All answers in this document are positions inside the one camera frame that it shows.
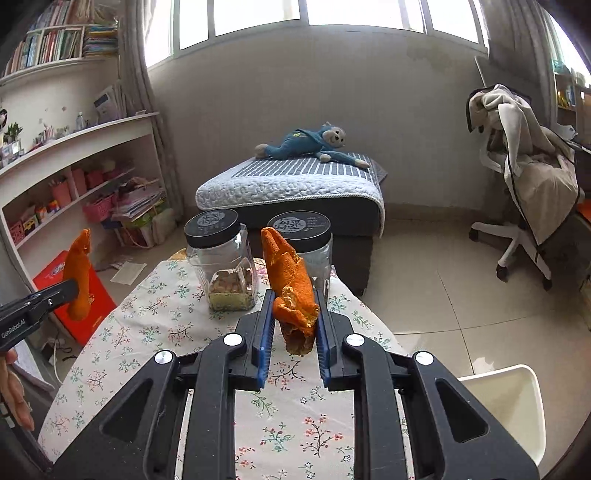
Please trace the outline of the person's left hand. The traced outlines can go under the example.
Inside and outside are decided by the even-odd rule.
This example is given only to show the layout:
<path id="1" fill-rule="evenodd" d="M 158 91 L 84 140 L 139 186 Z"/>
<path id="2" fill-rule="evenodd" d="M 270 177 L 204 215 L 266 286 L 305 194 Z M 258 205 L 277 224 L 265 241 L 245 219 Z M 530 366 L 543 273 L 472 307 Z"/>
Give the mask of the person's left hand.
<path id="1" fill-rule="evenodd" d="M 1 394 L 16 423 L 23 429 L 32 432 L 34 420 L 31 409 L 25 400 L 24 387 L 18 376 L 9 369 L 18 359 L 17 353 L 11 349 L 1 354 Z"/>

